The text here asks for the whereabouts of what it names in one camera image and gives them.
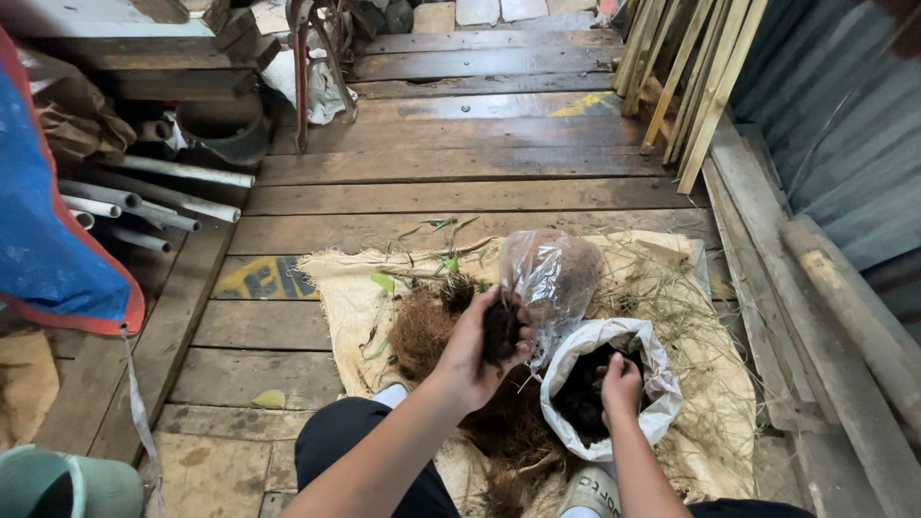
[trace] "person's right hand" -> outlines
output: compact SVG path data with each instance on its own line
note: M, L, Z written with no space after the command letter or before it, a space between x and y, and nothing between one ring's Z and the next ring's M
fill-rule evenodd
M636 421L643 380L633 361L615 352L607 367L598 367L598 374L604 375L601 382L601 403L604 406L601 420L608 431L611 431L613 423L622 419Z

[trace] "clear plastic bag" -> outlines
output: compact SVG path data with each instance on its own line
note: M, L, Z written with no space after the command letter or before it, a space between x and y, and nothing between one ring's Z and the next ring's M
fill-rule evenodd
M528 362L535 373L585 315L602 260L597 246L561 230L520 230L499 248L503 291L521 297L536 330Z

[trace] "hand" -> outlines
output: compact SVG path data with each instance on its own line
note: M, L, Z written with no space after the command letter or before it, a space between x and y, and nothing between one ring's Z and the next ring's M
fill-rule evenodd
M515 354L503 360L501 367L487 363L481 369L483 314L497 300L499 300L499 285L497 284L485 293L473 297L470 307L454 325L448 345L441 353L441 358L432 375L429 376L429 378L438 380L448 394L456 395L467 413L482 408L493 397L508 372L530 357L530 348L524 342L531 338L531 329L527 326L528 314L518 306L518 319L525 325L519 329L522 341L516 345Z
M598 367L598 374L604 376L601 382L601 403L604 405L601 420L608 431L611 431L614 422L636 420L643 380L633 361L615 352L607 367Z

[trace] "yellow leaf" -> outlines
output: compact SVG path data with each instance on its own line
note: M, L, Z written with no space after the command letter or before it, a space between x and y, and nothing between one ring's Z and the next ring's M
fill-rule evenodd
M264 406L266 408L285 409L285 393L278 389L271 389L252 398L254 405Z

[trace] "bucket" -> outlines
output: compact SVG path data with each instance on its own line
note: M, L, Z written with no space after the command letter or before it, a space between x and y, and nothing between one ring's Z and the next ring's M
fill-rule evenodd
M0 454L4 518L138 518L144 488L118 461L47 452L34 444Z
M186 100L176 111L176 123L189 138L234 165L256 165L269 152L256 92L237 100Z

